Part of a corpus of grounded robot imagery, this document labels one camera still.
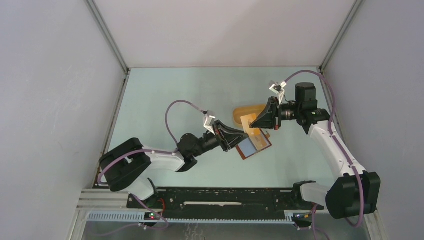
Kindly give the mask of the brown leather card holder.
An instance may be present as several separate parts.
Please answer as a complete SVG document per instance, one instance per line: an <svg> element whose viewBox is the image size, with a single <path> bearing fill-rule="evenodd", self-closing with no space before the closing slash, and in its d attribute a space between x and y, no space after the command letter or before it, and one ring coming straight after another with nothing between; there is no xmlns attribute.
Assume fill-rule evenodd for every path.
<svg viewBox="0 0 424 240"><path fill-rule="evenodd" d="M270 134L267 131L263 131L263 133L267 136L269 142L271 143L271 141L270 141ZM240 155L240 157L241 157L242 160L246 160L246 159L248 159L248 158L250 158L250 157L252 157L252 156L254 156L254 155L256 155L256 154L258 154L258 153L260 153L260 152L262 152L264 150L266 150L266 149L263 149L261 151L257 151L254 148L254 146L253 146L250 138L245 139L239 145L236 146L236 150L239 153L239 155Z"/></svg>

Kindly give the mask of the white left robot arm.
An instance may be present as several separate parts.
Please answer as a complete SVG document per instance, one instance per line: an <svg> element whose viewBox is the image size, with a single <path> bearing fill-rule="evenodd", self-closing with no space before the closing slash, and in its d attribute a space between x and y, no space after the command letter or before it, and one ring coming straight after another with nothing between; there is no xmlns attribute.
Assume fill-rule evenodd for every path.
<svg viewBox="0 0 424 240"><path fill-rule="evenodd" d="M128 192L145 208L153 208L158 202L157 188L145 171L187 172L198 163L197 157L215 148L228 152L248 137L242 130L228 127L219 120L202 137L184 134L173 151L146 147L133 137L99 159L101 171L97 182L107 185L111 192Z"/></svg>

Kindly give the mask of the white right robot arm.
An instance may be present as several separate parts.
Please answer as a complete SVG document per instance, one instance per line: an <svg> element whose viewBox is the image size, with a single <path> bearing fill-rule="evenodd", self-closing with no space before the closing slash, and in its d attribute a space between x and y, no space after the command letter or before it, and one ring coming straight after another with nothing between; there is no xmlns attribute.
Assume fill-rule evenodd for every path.
<svg viewBox="0 0 424 240"><path fill-rule="evenodd" d="M336 220L373 214L381 186L379 175L367 171L348 150L329 112L318 107L313 83L296 84L295 99L283 103L286 85L285 82L271 85L270 90L276 95L268 99L250 127L277 131L282 121L295 120L321 150L334 179L331 187L315 181L294 184L291 204L297 209L318 204Z"/></svg>

